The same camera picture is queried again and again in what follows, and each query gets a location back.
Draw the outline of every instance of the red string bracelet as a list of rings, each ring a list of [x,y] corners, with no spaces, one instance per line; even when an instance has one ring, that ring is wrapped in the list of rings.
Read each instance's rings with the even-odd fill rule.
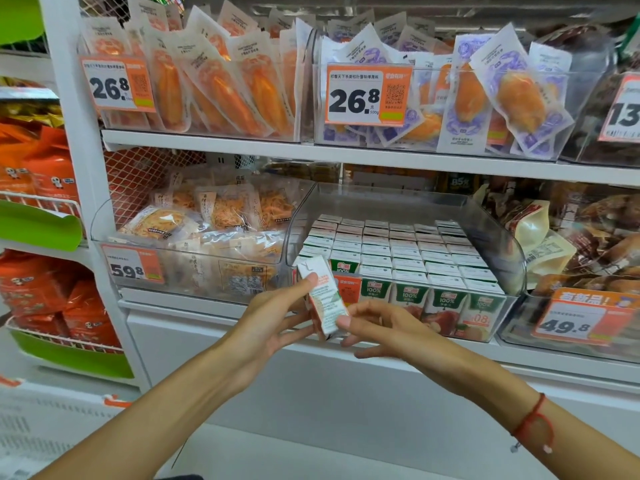
[[[522,446],[521,438],[526,437],[529,428],[531,427],[533,422],[536,421],[536,419],[541,419],[549,427],[549,441],[547,444],[544,444],[542,446],[542,450],[547,454],[553,452],[553,450],[551,449],[551,446],[554,443],[554,427],[551,425],[551,421],[549,421],[544,414],[541,414],[539,412],[546,398],[547,398],[546,395],[540,394],[540,398],[536,403],[536,405],[533,406],[533,409],[531,410],[531,412],[526,416],[524,416],[524,419],[522,420],[522,422],[518,425],[516,429],[513,430],[513,433],[511,435],[514,438],[516,438],[518,442],[511,447],[512,453],[516,453],[518,451],[518,448]]]

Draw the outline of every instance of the price tag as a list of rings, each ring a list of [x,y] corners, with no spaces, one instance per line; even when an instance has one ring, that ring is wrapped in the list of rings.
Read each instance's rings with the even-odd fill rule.
[[[413,67],[329,64],[324,122],[331,125],[404,125]]]
[[[114,244],[103,244],[102,250],[113,277],[164,283],[160,261],[155,251]]]
[[[639,308],[639,295],[560,288],[532,335],[607,346],[631,322]]]
[[[640,73],[622,80],[598,140],[640,143]]]
[[[80,57],[93,103],[99,110],[156,112],[147,63],[141,57]]]

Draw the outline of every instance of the fingernail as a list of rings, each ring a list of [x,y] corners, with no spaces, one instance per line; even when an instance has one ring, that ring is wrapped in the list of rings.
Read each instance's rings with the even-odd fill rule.
[[[349,325],[351,324],[351,317],[348,315],[340,315],[335,322],[340,328],[348,330]]]

